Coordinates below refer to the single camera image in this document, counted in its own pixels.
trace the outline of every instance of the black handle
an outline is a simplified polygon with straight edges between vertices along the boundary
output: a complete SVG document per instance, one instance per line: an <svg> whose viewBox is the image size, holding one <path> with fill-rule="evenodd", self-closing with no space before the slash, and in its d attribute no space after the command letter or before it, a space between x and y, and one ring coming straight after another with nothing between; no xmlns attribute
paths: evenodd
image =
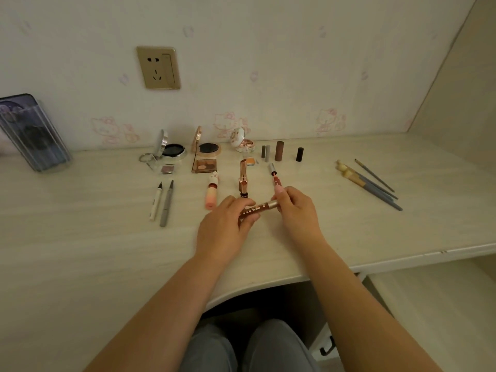
<svg viewBox="0 0 496 372"><path fill-rule="evenodd" d="M324 348L323 348L323 347L321 347L321 348L320 348L320 355L322 355L322 356L327 356L327 355L329 355L329 354L332 352L332 350L334 350L334 349L336 348L336 343L334 342L334 338L332 338L332 336L331 336L331 337L329 337L329 338L330 338L330 340L331 340L331 342L332 342L332 346L331 346L331 348L329 349L329 351L326 351L326 350L324 350Z"/></svg>

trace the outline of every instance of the hand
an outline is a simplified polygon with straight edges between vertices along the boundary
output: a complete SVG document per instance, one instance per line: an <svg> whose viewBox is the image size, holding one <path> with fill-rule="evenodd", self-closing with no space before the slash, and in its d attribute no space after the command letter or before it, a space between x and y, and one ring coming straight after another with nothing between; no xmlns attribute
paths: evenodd
<svg viewBox="0 0 496 372"><path fill-rule="evenodd" d="M276 194L272 200L279 201L279 211L286 230L299 249L310 244L326 243L319 227L317 211L312 199L294 187L274 187Z"/></svg>
<svg viewBox="0 0 496 372"><path fill-rule="evenodd" d="M207 258L226 268L241 250L251 226L260 218L260 214L251 214L238 226L239 213L253 205L252 199L228 196L207 214L196 236L195 257Z"/></svg>

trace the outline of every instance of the wall socket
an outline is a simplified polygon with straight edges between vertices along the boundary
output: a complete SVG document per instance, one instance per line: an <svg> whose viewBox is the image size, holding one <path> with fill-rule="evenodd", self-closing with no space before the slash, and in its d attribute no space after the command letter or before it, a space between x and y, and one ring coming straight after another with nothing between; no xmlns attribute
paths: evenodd
<svg viewBox="0 0 496 372"><path fill-rule="evenodd" d="M176 50L171 47L136 48L147 89L180 89Z"/></svg>

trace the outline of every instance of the leg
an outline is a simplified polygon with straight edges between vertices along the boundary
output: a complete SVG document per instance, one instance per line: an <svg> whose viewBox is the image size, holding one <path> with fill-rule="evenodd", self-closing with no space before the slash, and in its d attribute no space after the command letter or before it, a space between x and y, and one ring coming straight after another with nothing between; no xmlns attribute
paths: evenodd
<svg viewBox="0 0 496 372"><path fill-rule="evenodd" d="M179 372L236 372L237 368L233 348L222 331L206 325L191 337Z"/></svg>
<svg viewBox="0 0 496 372"><path fill-rule="evenodd" d="M243 372L273 371L320 371L301 339L281 320L269 320L257 328L243 359Z"/></svg>

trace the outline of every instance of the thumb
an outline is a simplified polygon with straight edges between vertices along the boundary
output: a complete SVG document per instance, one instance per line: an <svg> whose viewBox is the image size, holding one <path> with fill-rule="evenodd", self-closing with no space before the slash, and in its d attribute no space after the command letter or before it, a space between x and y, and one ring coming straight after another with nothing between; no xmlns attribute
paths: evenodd
<svg viewBox="0 0 496 372"><path fill-rule="evenodd" d="M248 236L248 232L251 229L251 226L260 218L260 214L251 214L248 215L241 224L239 225L239 233L241 234L241 237L243 238L243 241L246 239Z"/></svg>
<svg viewBox="0 0 496 372"><path fill-rule="evenodd" d="M286 189L284 189L280 185L276 185L274 187L274 191L276 192L275 196L282 211L289 210L291 207L294 206L293 202L291 202L291 199L289 198L288 192L286 192Z"/></svg>

